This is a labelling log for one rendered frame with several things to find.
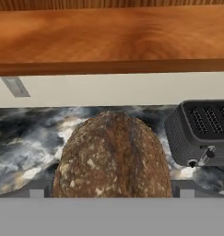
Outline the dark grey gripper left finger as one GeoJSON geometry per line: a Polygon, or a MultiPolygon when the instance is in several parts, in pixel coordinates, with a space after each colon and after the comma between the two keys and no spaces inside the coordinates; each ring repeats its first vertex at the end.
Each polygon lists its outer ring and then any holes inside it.
{"type": "Polygon", "coordinates": [[[1,194],[0,198],[34,198],[50,197],[53,190],[53,180],[32,180],[22,188],[9,193],[1,194]]]}

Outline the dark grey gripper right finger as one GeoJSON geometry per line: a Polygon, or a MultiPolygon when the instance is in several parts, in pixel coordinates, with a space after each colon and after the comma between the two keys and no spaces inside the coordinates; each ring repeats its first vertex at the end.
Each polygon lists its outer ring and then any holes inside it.
{"type": "Polygon", "coordinates": [[[192,180],[172,180],[172,196],[176,198],[217,198],[219,194],[200,187],[192,180]]]}

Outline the brown bread loaf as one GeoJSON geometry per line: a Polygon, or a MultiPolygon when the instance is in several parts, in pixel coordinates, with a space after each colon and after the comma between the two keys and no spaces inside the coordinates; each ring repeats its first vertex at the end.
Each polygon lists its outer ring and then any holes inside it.
{"type": "Polygon", "coordinates": [[[54,197],[171,197],[159,139],[124,112],[102,112],[69,137],[53,179],[54,197]]]}

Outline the wooden cabinet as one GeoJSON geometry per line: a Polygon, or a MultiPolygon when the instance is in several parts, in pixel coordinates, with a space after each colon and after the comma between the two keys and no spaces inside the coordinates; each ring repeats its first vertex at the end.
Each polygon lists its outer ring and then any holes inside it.
{"type": "Polygon", "coordinates": [[[224,5],[0,11],[0,76],[224,71],[224,5]]]}

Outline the black toaster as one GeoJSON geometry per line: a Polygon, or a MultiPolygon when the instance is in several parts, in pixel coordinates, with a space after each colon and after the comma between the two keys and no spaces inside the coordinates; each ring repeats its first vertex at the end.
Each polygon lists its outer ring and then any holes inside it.
{"type": "Polygon", "coordinates": [[[164,127],[176,163],[224,167],[224,100],[185,100],[164,127]]]}

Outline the grey wall outlet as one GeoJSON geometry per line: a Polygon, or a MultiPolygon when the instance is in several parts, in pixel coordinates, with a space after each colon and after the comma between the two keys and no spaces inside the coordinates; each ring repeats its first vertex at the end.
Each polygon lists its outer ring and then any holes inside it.
{"type": "Polygon", "coordinates": [[[1,77],[1,79],[14,97],[29,97],[29,93],[19,77],[1,77]]]}

